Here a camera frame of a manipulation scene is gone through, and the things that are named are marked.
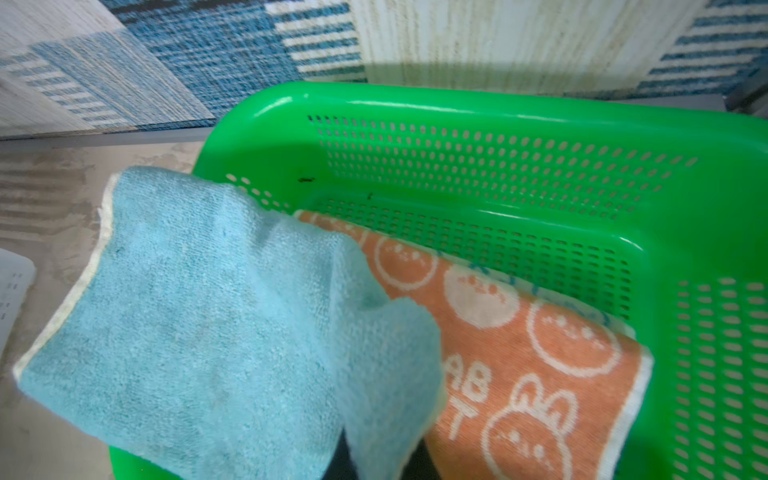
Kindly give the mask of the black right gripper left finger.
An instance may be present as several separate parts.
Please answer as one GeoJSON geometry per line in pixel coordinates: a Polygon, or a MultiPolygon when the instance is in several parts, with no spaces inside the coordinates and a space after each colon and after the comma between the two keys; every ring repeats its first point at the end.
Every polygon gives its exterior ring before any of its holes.
{"type": "Polygon", "coordinates": [[[323,480],[357,480],[356,467],[351,459],[346,432],[339,437],[336,450],[322,477],[323,480]]]}

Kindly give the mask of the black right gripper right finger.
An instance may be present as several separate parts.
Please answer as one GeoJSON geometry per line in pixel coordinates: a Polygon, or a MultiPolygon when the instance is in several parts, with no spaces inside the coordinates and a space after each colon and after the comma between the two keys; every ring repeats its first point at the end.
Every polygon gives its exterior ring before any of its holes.
{"type": "Polygon", "coordinates": [[[400,480],[440,480],[440,474],[435,467],[426,442],[421,439],[407,460],[400,480]]]}

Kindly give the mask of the orange pattern towel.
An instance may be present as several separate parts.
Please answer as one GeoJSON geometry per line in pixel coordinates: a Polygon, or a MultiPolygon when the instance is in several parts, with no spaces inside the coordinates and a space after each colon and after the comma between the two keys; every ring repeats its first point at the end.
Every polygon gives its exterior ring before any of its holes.
{"type": "Polygon", "coordinates": [[[610,479],[647,390],[650,351],[576,312],[320,213],[361,247],[393,298],[442,338],[447,405],[426,437],[441,479],[610,479]]]}

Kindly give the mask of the pale yellow towel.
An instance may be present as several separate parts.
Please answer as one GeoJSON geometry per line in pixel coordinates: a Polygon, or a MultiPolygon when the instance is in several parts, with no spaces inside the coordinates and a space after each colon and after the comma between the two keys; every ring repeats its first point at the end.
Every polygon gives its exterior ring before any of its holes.
{"type": "Polygon", "coordinates": [[[185,479],[396,479],[444,404],[440,332],[351,237],[231,184],[132,167],[19,389],[185,479]]]}

